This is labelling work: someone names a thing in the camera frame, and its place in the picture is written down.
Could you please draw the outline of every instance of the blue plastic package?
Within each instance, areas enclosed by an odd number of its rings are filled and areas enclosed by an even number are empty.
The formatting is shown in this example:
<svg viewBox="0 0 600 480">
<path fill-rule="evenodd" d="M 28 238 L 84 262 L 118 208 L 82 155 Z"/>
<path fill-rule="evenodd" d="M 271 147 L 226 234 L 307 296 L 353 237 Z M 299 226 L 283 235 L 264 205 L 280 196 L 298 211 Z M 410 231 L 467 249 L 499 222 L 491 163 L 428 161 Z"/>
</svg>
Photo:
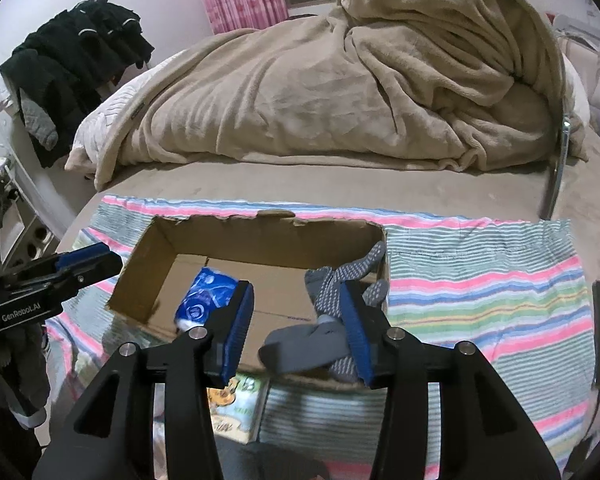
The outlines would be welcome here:
<svg viewBox="0 0 600 480">
<path fill-rule="evenodd" d="M 202 267 L 176 310 L 175 323 L 183 332 L 206 323 L 216 309 L 227 306 L 238 280 L 218 270 Z"/>
</svg>

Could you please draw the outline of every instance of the blanket fold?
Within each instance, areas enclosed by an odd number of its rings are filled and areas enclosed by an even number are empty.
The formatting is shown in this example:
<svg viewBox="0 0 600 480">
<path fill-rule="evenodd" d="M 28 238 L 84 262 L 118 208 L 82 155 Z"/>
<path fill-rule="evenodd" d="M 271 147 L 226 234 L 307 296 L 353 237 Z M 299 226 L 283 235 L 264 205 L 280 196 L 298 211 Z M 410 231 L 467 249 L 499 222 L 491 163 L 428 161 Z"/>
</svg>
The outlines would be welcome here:
<svg viewBox="0 0 600 480">
<path fill-rule="evenodd" d="M 564 91 L 548 20 L 526 0 L 337 0 L 327 16 L 221 34 L 167 63 L 91 157 L 95 185 L 117 164 L 200 153 L 403 170 L 525 164 L 554 149 Z M 584 157 L 583 136 L 573 155 Z"/>
</svg>

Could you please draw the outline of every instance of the striped cloth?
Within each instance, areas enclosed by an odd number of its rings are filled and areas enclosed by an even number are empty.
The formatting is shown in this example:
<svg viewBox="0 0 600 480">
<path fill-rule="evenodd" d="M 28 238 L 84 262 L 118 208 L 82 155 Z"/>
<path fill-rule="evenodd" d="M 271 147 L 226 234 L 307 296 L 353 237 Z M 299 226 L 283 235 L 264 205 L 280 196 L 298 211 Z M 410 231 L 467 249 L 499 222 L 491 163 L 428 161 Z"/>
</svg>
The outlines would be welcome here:
<svg viewBox="0 0 600 480">
<path fill-rule="evenodd" d="M 577 443 L 595 357 L 589 296 L 568 221 L 442 218 L 388 210 L 295 203 L 170 202 L 107 195 L 74 248 L 103 241 L 126 261 L 153 216 L 254 216 L 292 210 L 298 218 L 364 219 L 387 234 L 387 316 L 424 342 L 472 340 L 538 428 L 562 470 Z M 52 341 L 52 418 L 75 398 L 120 343 L 158 344 L 104 308 L 111 278 L 90 286 L 47 321 Z M 440 458 L 440 398 L 431 384 L 426 478 Z M 368 478 L 384 391 L 325 392 L 272 381 L 259 439 L 325 460 L 334 478 Z"/>
</svg>

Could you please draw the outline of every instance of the open cardboard box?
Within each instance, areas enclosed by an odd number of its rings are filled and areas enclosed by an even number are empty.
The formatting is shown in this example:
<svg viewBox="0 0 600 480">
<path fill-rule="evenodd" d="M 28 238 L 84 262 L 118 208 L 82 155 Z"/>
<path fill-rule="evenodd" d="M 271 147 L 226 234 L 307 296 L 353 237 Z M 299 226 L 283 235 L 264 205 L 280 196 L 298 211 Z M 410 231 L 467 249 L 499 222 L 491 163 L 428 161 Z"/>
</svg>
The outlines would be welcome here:
<svg viewBox="0 0 600 480">
<path fill-rule="evenodd" d="M 258 349 L 272 330 L 316 321 L 304 288 L 305 270 L 352 262 L 384 237 L 377 224 L 302 220 L 284 210 L 263 210 L 255 217 L 155 217 L 135 246 L 107 306 L 148 332 L 172 340 L 175 311 L 203 266 L 248 280 L 253 283 L 255 308 L 240 370 L 262 371 Z M 387 278 L 387 273 L 383 260 L 376 278 Z"/>
</svg>

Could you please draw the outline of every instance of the beige bed sheet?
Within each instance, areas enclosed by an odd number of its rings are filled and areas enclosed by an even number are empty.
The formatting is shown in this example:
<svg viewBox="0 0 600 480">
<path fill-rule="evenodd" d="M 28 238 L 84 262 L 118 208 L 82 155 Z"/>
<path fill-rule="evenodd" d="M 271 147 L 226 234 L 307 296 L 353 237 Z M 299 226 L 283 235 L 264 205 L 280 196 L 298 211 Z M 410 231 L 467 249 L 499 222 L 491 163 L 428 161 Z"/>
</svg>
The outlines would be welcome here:
<svg viewBox="0 0 600 480">
<path fill-rule="evenodd" d="M 591 284 L 600 280 L 600 138 L 589 134 L 585 144 L 590 160 L 574 160 L 566 168 L 554 218 L 571 219 L 574 243 Z M 58 250 L 71 249 L 77 232 L 89 224 L 107 193 L 171 200 L 305 202 L 538 221 L 546 183 L 542 165 L 483 174 L 274 166 L 219 158 L 184 166 L 137 166 L 126 168 L 91 199 Z M 600 412 L 594 427 L 599 424 Z"/>
</svg>

